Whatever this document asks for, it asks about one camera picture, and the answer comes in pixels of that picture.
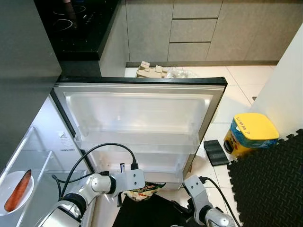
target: yellow container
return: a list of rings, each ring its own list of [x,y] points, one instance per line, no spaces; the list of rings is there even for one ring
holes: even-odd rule
[[[232,155],[239,156],[255,149],[268,148],[275,144],[279,133],[272,122],[259,113],[235,115],[224,138],[224,148]]]

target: black foam mat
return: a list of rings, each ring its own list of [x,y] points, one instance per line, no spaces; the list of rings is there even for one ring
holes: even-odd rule
[[[303,226],[303,130],[228,165],[243,227]]]

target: black cloth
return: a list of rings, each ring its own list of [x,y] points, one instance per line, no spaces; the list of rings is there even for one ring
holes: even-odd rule
[[[125,197],[113,227],[184,227],[199,226],[193,220],[186,223],[173,203],[154,194],[149,200],[135,202]]]

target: induction cooktop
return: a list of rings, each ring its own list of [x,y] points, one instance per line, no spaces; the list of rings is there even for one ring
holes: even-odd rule
[[[119,0],[35,0],[59,60],[99,60]]]

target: drawer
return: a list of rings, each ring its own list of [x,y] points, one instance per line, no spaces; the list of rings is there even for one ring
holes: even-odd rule
[[[175,0],[172,18],[218,17],[222,0]]]
[[[210,42],[216,22],[216,19],[173,20],[170,42]]]
[[[168,61],[205,61],[210,43],[169,44]]]

